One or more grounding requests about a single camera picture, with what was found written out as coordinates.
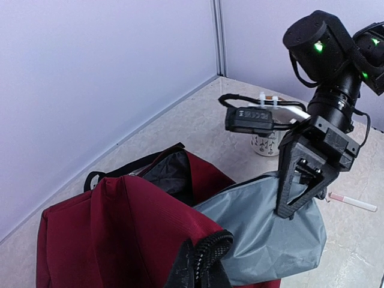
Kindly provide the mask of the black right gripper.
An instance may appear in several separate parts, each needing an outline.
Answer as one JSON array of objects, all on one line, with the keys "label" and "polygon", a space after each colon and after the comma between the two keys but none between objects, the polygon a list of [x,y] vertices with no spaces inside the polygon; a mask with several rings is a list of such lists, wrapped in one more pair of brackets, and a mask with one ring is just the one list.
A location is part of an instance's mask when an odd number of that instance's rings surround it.
[{"label": "black right gripper", "polygon": [[348,172],[361,146],[321,116],[310,117],[287,132],[279,149],[276,214],[292,218],[314,197]]}]

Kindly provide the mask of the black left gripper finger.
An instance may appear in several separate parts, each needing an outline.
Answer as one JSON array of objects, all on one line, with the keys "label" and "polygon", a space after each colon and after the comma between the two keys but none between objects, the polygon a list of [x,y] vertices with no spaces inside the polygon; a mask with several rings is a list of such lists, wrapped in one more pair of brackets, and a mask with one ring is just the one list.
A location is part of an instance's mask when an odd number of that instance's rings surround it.
[{"label": "black left gripper finger", "polygon": [[165,287],[217,288],[231,287],[221,262],[233,244],[227,230],[215,232],[193,244],[184,241],[170,270]]}]

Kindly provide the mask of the grey pencil case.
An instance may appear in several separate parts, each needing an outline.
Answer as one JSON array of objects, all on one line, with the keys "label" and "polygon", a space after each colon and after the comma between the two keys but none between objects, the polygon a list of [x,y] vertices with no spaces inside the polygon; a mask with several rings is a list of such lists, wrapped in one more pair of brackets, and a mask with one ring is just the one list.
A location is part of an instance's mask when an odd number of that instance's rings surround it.
[{"label": "grey pencil case", "polygon": [[234,286],[289,277],[320,263],[326,230],[316,202],[307,202],[291,220],[280,218],[278,182],[277,172],[267,172],[194,206],[234,236],[222,261]]}]

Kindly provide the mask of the pink capped pen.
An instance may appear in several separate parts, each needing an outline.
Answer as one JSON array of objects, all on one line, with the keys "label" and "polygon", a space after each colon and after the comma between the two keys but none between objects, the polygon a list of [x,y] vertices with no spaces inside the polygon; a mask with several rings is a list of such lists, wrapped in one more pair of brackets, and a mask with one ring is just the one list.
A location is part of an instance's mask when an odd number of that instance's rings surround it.
[{"label": "pink capped pen", "polygon": [[342,203],[346,203],[348,205],[352,205],[354,207],[361,208],[361,209],[364,209],[366,211],[370,211],[370,212],[376,212],[377,211],[377,206],[369,204],[367,202],[363,202],[363,201],[351,198],[351,197],[348,197],[348,196],[343,196],[343,195],[340,195],[340,194],[337,194],[334,192],[330,192],[328,194],[328,196],[333,200],[336,200],[336,201],[339,201]]}]

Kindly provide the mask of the dark red student backpack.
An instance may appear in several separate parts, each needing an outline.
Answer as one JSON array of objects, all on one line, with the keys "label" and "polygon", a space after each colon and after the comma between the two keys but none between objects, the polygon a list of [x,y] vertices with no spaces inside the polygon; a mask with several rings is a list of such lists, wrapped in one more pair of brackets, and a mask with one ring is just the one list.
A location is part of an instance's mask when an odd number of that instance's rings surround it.
[{"label": "dark red student backpack", "polygon": [[182,243],[225,230],[194,206],[233,180],[177,143],[112,172],[45,209],[37,287],[165,287]]}]

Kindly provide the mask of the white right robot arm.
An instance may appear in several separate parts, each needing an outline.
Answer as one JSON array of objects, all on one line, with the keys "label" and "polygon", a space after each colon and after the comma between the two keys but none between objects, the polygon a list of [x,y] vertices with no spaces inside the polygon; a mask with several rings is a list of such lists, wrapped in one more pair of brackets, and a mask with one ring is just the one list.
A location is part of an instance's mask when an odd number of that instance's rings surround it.
[{"label": "white right robot arm", "polygon": [[276,214],[290,218],[312,198],[323,199],[340,172],[351,169],[361,145],[350,138],[362,84],[383,93],[383,23],[350,35],[341,20],[317,10],[284,34],[294,72],[314,88],[309,117],[279,145]]}]

